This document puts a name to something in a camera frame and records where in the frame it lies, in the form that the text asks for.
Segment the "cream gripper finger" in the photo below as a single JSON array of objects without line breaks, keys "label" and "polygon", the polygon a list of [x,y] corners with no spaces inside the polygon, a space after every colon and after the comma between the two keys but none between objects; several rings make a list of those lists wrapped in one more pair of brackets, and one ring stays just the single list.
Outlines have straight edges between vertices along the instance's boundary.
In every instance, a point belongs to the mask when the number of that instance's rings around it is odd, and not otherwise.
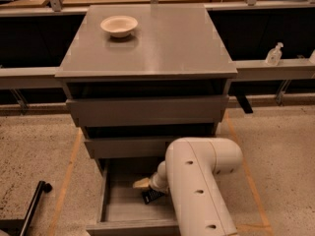
[{"label": "cream gripper finger", "polygon": [[133,183],[134,189],[149,190],[150,189],[150,179],[148,177],[141,180],[137,180]]}]

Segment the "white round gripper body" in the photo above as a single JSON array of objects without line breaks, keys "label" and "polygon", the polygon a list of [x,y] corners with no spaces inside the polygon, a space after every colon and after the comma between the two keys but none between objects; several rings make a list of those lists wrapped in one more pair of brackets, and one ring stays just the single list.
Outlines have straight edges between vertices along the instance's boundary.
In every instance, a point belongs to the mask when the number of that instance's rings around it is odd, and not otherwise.
[{"label": "white round gripper body", "polygon": [[165,179],[160,178],[157,174],[153,175],[149,181],[150,187],[158,192],[168,194],[168,183]]}]

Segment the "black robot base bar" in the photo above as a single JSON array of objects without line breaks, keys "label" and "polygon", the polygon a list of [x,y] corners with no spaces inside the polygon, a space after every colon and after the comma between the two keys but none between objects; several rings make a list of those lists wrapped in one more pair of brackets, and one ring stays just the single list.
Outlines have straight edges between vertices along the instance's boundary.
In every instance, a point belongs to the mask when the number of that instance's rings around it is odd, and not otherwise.
[{"label": "black robot base bar", "polygon": [[50,183],[39,181],[25,217],[23,219],[0,220],[0,236],[27,236],[41,195],[51,192],[52,189]]}]

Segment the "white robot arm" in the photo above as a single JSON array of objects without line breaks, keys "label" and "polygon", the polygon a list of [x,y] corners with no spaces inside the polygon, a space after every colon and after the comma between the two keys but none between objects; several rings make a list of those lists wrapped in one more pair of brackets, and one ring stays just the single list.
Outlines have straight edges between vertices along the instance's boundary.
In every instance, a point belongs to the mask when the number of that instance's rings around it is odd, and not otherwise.
[{"label": "white robot arm", "polygon": [[181,236],[238,236],[215,176],[234,172],[242,159],[230,139],[177,139],[157,171],[133,187],[171,195]]}]

